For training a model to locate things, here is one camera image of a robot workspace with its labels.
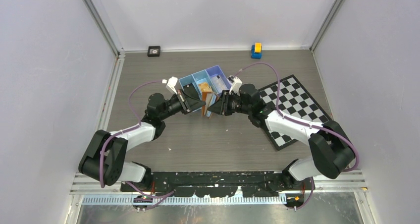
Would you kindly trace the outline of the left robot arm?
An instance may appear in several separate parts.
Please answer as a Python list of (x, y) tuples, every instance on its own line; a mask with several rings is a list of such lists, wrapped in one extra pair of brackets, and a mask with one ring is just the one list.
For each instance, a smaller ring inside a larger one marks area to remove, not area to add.
[(179, 112), (189, 114), (205, 102), (177, 90), (165, 99), (161, 93), (149, 96), (145, 115), (140, 122), (124, 130), (107, 132), (97, 130), (81, 158), (78, 171), (100, 182), (101, 187), (112, 186), (118, 181), (128, 181), (140, 191), (147, 191), (152, 184), (150, 168), (126, 161), (126, 153), (143, 143), (161, 136), (164, 120)]

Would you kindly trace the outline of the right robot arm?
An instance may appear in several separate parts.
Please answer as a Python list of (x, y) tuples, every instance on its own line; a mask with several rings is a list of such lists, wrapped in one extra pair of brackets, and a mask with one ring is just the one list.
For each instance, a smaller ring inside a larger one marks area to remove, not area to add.
[(208, 109), (224, 116), (246, 114), (255, 127), (282, 133), (306, 144), (311, 155), (293, 161), (283, 170), (283, 184), (288, 189), (296, 189), (304, 179), (313, 176), (335, 179), (341, 172), (350, 171), (347, 166), (351, 162), (358, 164), (358, 152), (337, 122), (310, 122), (282, 113), (278, 107), (266, 104), (253, 84), (244, 84), (237, 91), (224, 90)]

